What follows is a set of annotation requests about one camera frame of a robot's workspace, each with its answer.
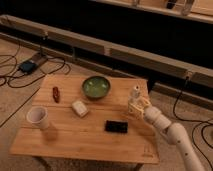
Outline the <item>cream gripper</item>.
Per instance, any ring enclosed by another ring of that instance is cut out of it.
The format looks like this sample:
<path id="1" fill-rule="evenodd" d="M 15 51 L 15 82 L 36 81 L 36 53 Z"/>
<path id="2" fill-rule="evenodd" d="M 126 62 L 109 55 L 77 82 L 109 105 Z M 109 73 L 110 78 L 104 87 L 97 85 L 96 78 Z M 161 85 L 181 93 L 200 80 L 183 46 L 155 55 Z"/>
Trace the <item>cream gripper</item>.
<path id="1" fill-rule="evenodd" d="M 150 101 L 144 97 L 130 99 L 128 101 L 128 113 L 137 119 L 142 119 L 144 117 L 144 110 L 150 105 Z"/>

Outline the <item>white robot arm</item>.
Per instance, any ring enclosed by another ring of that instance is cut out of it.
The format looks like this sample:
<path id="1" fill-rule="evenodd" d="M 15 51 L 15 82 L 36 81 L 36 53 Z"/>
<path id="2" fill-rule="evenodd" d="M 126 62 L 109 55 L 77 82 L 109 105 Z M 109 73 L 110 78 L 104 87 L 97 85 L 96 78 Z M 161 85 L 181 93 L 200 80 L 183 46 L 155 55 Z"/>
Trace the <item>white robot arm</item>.
<path id="1" fill-rule="evenodd" d="M 182 157 L 186 171 L 205 171 L 182 124 L 172 122 L 162 114 L 160 109 L 144 98 L 130 98 L 128 113 L 151 124 L 169 144 L 175 145 Z"/>

